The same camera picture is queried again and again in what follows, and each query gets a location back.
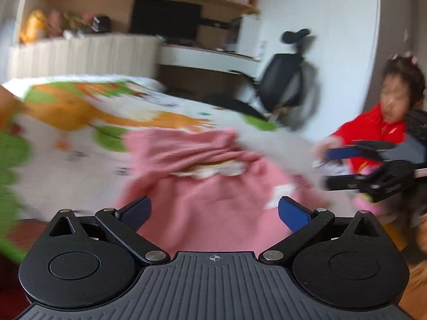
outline office chair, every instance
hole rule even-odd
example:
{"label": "office chair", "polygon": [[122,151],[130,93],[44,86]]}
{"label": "office chair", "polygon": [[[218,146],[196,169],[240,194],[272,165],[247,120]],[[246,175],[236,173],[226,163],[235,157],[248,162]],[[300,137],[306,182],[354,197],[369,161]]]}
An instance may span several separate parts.
{"label": "office chair", "polygon": [[[304,61],[303,41],[310,35],[310,30],[302,29],[298,32],[285,32],[281,41],[284,44],[294,44],[296,53],[294,54],[275,54],[268,64],[261,81],[255,81],[255,78],[248,76],[240,71],[230,71],[244,76],[253,86],[255,97],[259,97],[262,106],[266,111],[273,115],[281,108],[292,108],[302,104],[304,89],[304,75],[302,63]],[[298,75],[298,87],[295,92],[287,92],[290,89],[290,83],[295,75]],[[266,116],[248,103],[230,98],[224,94],[210,94],[204,98],[204,102],[213,106],[221,107],[227,110],[233,110],[242,114],[267,120]]]}

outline television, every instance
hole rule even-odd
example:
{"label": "television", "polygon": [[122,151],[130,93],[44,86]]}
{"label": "television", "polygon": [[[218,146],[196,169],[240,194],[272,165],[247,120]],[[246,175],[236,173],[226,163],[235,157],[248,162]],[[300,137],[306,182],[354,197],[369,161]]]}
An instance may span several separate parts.
{"label": "television", "polygon": [[129,33],[195,40],[200,19],[201,5],[168,0],[135,0]]}

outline hair clip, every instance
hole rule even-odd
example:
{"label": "hair clip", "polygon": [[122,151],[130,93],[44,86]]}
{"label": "hair clip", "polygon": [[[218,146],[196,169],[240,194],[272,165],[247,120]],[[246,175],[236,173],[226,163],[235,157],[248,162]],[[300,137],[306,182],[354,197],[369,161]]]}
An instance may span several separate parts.
{"label": "hair clip", "polygon": [[418,65],[418,58],[415,57],[412,52],[410,52],[410,51],[406,52],[405,57],[408,59],[411,59],[412,65],[414,65],[414,66]]}

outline chair headrest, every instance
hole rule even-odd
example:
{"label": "chair headrest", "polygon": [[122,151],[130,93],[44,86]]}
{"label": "chair headrest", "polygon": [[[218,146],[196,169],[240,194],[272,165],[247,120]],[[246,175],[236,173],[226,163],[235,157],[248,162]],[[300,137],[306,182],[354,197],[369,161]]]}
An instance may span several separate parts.
{"label": "chair headrest", "polygon": [[299,43],[304,39],[304,37],[307,37],[310,35],[310,30],[308,29],[302,29],[298,32],[292,32],[292,31],[286,31],[282,35],[282,42],[285,44],[295,44]]}

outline metal screw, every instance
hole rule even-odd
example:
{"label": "metal screw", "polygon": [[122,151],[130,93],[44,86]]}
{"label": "metal screw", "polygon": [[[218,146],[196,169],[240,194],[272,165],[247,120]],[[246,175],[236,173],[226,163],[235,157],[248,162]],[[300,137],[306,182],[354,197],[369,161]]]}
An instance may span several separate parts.
{"label": "metal screw", "polygon": [[278,250],[268,250],[263,253],[263,257],[267,261],[277,261],[283,258],[283,253]]}
{"label": "metal screw", "polygon": [[160,250],[152,250],[145,254],[145,258],[150,261],[161,261],[166,257],[166,254]]}

